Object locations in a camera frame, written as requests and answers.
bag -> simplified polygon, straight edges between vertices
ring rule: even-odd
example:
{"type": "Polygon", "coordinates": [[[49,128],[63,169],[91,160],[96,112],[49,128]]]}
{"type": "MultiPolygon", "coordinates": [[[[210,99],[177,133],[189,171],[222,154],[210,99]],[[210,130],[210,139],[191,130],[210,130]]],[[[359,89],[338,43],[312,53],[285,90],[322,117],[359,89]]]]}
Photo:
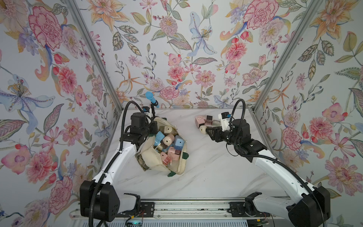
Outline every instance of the bag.
{"type": "MultiPolygon", "coordinates": [[[[180,135],[176,127],[170,124],[168,121],[155,117],[154,121],[158,123],[158,129],[161,126],[170,126],[174,130],[172,134],[180,135]]],[[[175,174],[182,174],[185,170],[185,165],[187,163],[187,158],[189,157],[187,153],[187,142],[185,141],[183,149],[180,153],[179,161],[173,160],[169,166],[165,166],[160,157],[160,153],[154,149],[155,136],[149,137],[140,148],[141,151],[135,155],[137,161],[139,162],[141,168],[146,171],[148,169],[153,169],[157,171],[170,172],[168,177],[172,177],[175,174]]]]}

blue marker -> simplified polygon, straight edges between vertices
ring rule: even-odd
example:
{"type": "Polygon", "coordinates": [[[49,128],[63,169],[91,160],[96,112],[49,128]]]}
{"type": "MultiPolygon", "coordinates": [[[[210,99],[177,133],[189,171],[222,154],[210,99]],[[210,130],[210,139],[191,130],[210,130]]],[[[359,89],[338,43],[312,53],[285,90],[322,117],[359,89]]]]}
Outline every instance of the blue marker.
{"type": "Polygon", "coordinates": [[[154,98],[154,94],[153,94],[152,92],[146,92],[146,93],[145,93],[145,96],[146,96],[146,98],[147,98],[148,100],[150,100],[150,101],[151,101],[151,103],[152,103],[152,104],[158,103],[158,102],[156,101],[156,99],[154,98]]]}

floral wallpaper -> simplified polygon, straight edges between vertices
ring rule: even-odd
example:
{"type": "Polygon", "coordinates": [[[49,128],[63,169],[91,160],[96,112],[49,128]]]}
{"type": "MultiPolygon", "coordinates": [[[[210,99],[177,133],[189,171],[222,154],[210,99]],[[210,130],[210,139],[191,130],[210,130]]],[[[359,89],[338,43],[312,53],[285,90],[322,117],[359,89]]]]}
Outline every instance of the floral wallpaper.
{"type": "Polygon", "coordinates": [[[308,0],[77,0],[121,102],[251,107],[308,0]]]}
{"type": "Polygon", "coordinates": [[[0,0],[0,40],[0,226],[68,226],[119,112],[62,0],[0,0]]]}
{"type": "Polygon", "coordinates": [[[323,1],[257,111],[276,157],[329,190],[329,226],[363,224],[362,10],[323,1]]]}

marble surface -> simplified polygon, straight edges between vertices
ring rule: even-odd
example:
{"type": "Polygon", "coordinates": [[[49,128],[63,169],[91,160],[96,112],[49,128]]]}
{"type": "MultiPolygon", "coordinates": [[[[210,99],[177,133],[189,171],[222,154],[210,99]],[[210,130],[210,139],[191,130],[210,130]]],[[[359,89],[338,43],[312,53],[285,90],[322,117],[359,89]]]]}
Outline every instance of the marble surface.
{"type": "MultiPolygon", "coordinates": [[[[125,127],[130,125],[133,112],[135,110],[127,111],[125,127]]],[[[133,157],[119,176],[115,185],[117,193],[138,194],[144,199],[244,197],[255,191],[270,196],[286,196],[283,189],[259,167],[246,158],[230,155],[225,142],[216,143],[199,132],[194,123],[195,116],[207,114],[217,119],[221,112],[220,109],[156,110],[157,116],[166,117],[187,140],[189,158],[185,171],[173,177],[167,177],[167,172],[143,171],[133,157]]],[[[241,110],[235,112],[236,116],[240,114],[241,110]]],[[[252,138],[262,141],[248,111],[245,119],[250,124],[252,138]]],[[[118,147],[120,132],[121,120],[105,163],[118,147]]],[[[236,154],[232,145],[228,149],[236,154]]]]}

pink flower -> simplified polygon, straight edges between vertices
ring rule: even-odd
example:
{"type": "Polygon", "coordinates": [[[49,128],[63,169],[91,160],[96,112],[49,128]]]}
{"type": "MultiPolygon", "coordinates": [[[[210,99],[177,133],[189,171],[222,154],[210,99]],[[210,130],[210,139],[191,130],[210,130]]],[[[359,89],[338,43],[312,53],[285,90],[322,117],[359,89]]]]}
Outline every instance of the pink flower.
{"type": "Polygon", "coordinates": [[[99,35],[93,35],[93,31],[90,31],[90,35],[91,35],[93,41],[95,41],[95,42],[100,42],[101,41],[101,40],[98,39],[99,35]]]}
{"type": "Polygon", "coordinates": [[[260,29],[260,38],[258,39],[258,42],[260,44],[271,42],[274,38],[278,36],[283,26],[284,22],[279,18],[268,22],[264,27],[260,29]]]}
{"type": "Polygon", "coordinates": [[[338,150],[340,148],[341,152],[345,157],[348,157],[346,154],[349,154],[350,156],[354,157],[355,154],[347,149],[354,149],[355,147],[353,145],[344,145],[346,142],[349,141],[348,137],[344,137],[342,140],[339,139],[339,133],[335,134],[335,139],[329,137],[330,141],[335,144],[334,150],[338,150]]]}
{"type": "Polygon", "coordinates": [[[180,65],[174,65],[170,67],[168,75],[174,80],[181,79],[184,75],[184,69],[180,65]]]}
{"type": "Polygon", "coordinates": [[[331,105],[328,109],[325,109],[322,112],[323,116],[331,122],[343,121],[344,116],[342,115],[342,113],[343,109],[338,102],[331,105]]]}
{"type": "Polygon", "coordinates": [[[310,133],[318,139],[327,139],[333,133],[333,126],[323,117],[314,117],[309,125],[310,133]]]}
{"type": "Polygon", "coordinates": [[[169,100],[178,97],[178,95],[179,90],[172,86],[165,87],[160,91],[160,96],[169,100]]]}
{"type": "Polygon", "coordinates": [[[326,160],[325,168],[330,171],[328,174],[328,184],[333,187],[337,187],[339,192],[343,192],[343,186],[345,193],[354,196],[356,191],[362,192],[362,184],[359,181],[363,181],[363,175],[356,173],[356,165],[348,166],[349,159],[344,156],[343,159],[339,157],[333,158],[331,163],[326,160]]]}
{"type": "Polygon", "coordinates": [[[277,10],[276,0],[253,0],[243,16],[243,23],[247,22],[247,29],[255,30],[272,20],[277,10]]]}
{"type": "Polygon", "coordinates": [[[282,134],[285,144],[291,150],[298,150],[301,147],[300,141],[302,138],[299,135],[298,131],[293,128],[287,127],[283,130],[282,134]]]}
{"type": "Polygon", "coordinates": [[[62,41],[63,41],[63,46],[70,52],[70,54],[73,57],[77,58],[79,46],[78,46],[77,37],[74,34],[73,29],[67,26],[63,27],[62,41]]]}
{"type": "Polygon", "coordinates": [[[63,135],[63,141],[67,142],[68,146],[73,146],[75,140],[79,140],[83,138],[82,132],[82,122],[78,120],[78,117],[72,119],[68,119],[68,124],[64,124],[66,129],[63,129],[60,134],[63,135]]]}
{"type": "Polygon", "coordinates": [[[67,94],[73,93],[77,86],[76,74],[73,72],[73,69],[68,67],[61,68],[58,73],[58,81],[62,90],[67,94]]]}
{"type": "Polygon", "coordinates": [[[186,73],[192,73],[193,72],[200,72],[200,66],[199,65],[194,65],[193,64],[190,64],[189,67],[188,66],[185,66],[185,68],[187,69],[186,73]]]}
{"type": "Polygon", "coordinates": [[[16,174],[21,174],[25,170],[30,157],[29,149],[26,145],[19,150],[14,150],[1,159],[1,163],[11,169],[16,174]]]}
{"type": "Polygon", "coordinates": [[[195,76],[195,78],[197,78],[195,80],[196,84],[202,84],[203,87],[208,87],[211,86],[212,83],[215,82],[214,78],[216,77],[216,75],[212,74],[211,71],[206,71],[204,70],[203,72],[199,72],[198,75],[195,76]]]}
{"type": "Polygon", "coordinates": [[[24,214],[23,226],[38,227],[43,226],[48,218],[49,204],[48,199],[37,199],[27,205],[24,214]]]}
{"type": "Polygon", "coordinates": [[[169,66],[178,65],[182,58],[176,54],[169,54],[169,66]]]}
{"type": "Polygon", "coordinates": [[[136,67],[139,67],[139,68],[141,65],[143,65],[143,63],[139,59],[137,59],[136,57],[134,57],[132,55],[129,56],[129,62],[132,66],[135,65],[136,67]]]}
{"type": "Polygon", "coordinates": [[[34,6],[33,14],[28,19],[31,30],[43,47],[47,45],[54,51],[61,46],[62,29],[52,12],[43,6],[34,6]]]}
{"type": "Polygon", "coordinates": [[[167,36],[172,36],[178,31],[178,25],[176,24],[176,21],[170,16],[165,16],[162,18],[159,25],[161,30],[167,36]]]}
{"type": "Polygon", "coordinates": [[[233,87],[236,85],[236,82],[232,79],[232,77],[228,77],[224,79],[224,84],[228,87],[233,87]]]}
{"type": "Polygon", "coordinates": [[[49,142],[42,144],[42,148],[49,146],[49,150],[51,150],[54,144],[58,144],[58,141],[56,141],[56,138],[58,138],[58,136],[60,135],[60,132],[58,133],[58,129],[59,128],[56,127],[55,132],[53,132],[53,129],[50,129],[49,130],[50,137],[47,135],[43,137],[46,141],[49,142]]]}
{"type": "Polygon", "coordinates": [[[235,74],[238,70],[238,67],[240,66],[241,62],[240,61],[231,61],[227,67],[226,70],[230,73],[230,74],[235,74]]]}
{"type": "Polygon", "coordinates": [[[259,79],[264,77],[267,74],[267,71],[261,71],[257,68],[251,69],[249,73],[243,74],[243,86],[251,85],[257,82],[259,79]]]}
{"type": "Polygon", "coordinates": [[[72,187],[72,180],[68,176],[64,176],[63,180],[56,182],[56,186],[52,188],[48,200],[51,213],[57,214],[67,205],[72,187]]]}
{"type": "Polygon", "coordinates": [[[164,87],[165,87],[164,83],[160,78],[157,78],[156,80],[150,81],[150,89],[155,91],[155,92],[159,92],[164,87]]]}
{"type": "Polygon", "coordinates": [[[30,167],[26,169],[28,182],[33,182],[33,184],[35,184],[38,180],[44,180],[49,174],[52,164],[52,155],[50,153],[40,151],[39,153],[34,154],[30,159],[30,167]]]}
{"type": "Polygon", "coordinates": [[[287,127],[296,128],[297,123],[300,120],[300,114],[289,111],[284,116],[284,122],[287,127]]]}
{"type": "Polygon", "coordinates": [[[86,112],[92,115],[96,112],[96,106],[94,104],[86,104],[86,112]]]}
{"type": "Polygon", "coordinates": [[[101,76],[98,75],[97,79],[92,80],[92,95],[97,97],[98,101],[101,101],[103,95],[103,84],[101,76]]]}
{"type": "Polygon", "coordinates": [[[81,85],[78,85],[77,89],[74,91],[74,97],[76,98],[76,103],[82,106],[82,102],[87,100],[86,94],[83,92],[81,85]]]}
{"type": "Polygon", "coordinates": [[[208,103],[206,101],[200,101],[200,102],[198,102],[198,107],[199,108],[207,108],[208,103]]]}
{"type": "Polygon", "coordinates": [[[143,9],[145,9],[147,7],[149,7],[149,9],[151,9],[151,6],[152,5],[156,5],[157,4],[157,2],[153,2],[153,0],[142,0],[142,1],[143,1],[143,3],[140,3],[140,5],[141,6],[144,6],[144,7],[142,7],[143,9]]]}
{"type": "Polygon", "coordinates": [[[226,53],[226,58],[228,61],[239,60],[243,55],[246,54],[246,45],[242,42],[233,43],[226,53]]]}

